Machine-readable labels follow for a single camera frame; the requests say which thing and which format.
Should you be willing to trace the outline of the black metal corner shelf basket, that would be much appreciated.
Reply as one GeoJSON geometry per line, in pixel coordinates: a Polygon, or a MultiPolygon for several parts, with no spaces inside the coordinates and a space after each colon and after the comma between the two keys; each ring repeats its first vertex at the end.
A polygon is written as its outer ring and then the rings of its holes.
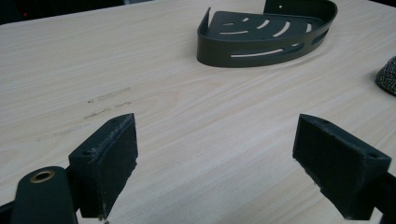
{"type": "Polygon", "coordinates": [[[336,15],[330,0],[266,0],[261,14],[207,12],[197,30],[197,61],[225,68],[292,61],[321,45],[336,15]]]}

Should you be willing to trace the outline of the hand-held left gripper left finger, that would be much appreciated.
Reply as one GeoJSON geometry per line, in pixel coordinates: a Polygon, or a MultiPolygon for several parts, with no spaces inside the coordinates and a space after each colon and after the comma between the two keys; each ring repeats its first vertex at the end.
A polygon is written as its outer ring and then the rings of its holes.
{"type": "Polygon", "coordinates": [[[85,218],[106,218],[136,167],[134,114],[108,120],[69,156],[74,206],[85,218]]]}

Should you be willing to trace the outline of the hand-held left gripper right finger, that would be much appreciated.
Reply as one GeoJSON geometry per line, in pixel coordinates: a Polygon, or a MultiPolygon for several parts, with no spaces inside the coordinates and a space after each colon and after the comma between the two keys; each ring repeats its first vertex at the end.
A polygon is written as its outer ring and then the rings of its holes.
{"type": "Polygon", "coordinates": [[[299,116],[292,157],[348,220],[368,220],[378,209],[392,219],[391,157],[333,123],[299,116]]]}

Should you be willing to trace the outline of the steel wool scrubber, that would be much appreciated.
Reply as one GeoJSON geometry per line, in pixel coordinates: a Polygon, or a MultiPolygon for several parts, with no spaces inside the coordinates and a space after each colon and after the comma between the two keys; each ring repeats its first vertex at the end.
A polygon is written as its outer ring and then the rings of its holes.
{"type": "Polygon", "coordinates": [[[376,74],[375,84],[396,96],[396,56],[392,57],[376,74]]]}

